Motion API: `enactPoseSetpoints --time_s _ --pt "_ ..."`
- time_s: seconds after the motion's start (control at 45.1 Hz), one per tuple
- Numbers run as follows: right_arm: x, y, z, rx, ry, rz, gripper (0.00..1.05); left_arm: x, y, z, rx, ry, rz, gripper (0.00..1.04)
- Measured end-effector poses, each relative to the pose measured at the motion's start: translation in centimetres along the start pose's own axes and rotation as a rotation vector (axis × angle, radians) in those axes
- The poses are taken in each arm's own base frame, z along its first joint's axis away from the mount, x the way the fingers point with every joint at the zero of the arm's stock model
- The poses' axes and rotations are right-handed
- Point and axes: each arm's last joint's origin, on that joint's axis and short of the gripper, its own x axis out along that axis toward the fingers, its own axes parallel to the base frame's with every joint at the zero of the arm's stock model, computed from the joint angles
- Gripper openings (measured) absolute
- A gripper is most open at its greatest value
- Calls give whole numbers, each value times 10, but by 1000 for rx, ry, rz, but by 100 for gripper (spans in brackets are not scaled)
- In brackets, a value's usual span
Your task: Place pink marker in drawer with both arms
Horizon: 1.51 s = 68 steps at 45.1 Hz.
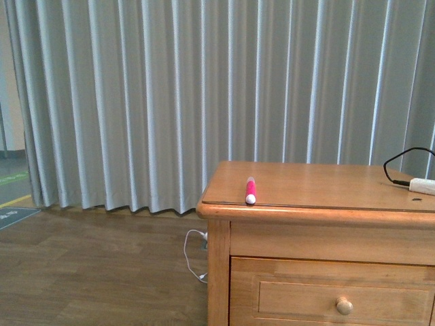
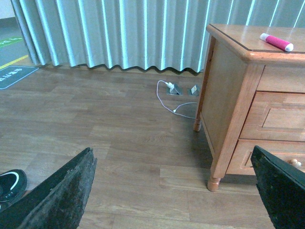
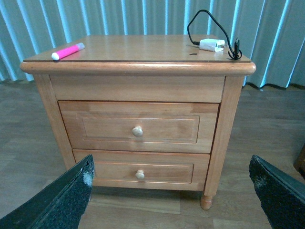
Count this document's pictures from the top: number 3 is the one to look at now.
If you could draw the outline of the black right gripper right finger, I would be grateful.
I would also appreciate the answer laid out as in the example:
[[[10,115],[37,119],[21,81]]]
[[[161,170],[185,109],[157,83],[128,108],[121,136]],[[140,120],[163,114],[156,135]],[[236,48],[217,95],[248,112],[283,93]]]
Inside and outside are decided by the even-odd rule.
[[[305,227],[305,185],[257,155],[249,164],[249,176],[261,207],[274,229]]]

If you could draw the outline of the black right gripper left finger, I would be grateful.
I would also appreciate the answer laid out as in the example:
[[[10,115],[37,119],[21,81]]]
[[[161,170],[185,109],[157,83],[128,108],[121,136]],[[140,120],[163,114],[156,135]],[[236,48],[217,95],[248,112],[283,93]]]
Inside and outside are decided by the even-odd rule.
[[[92,155],[0,220],[2,229],[76,229],[92,192]]]

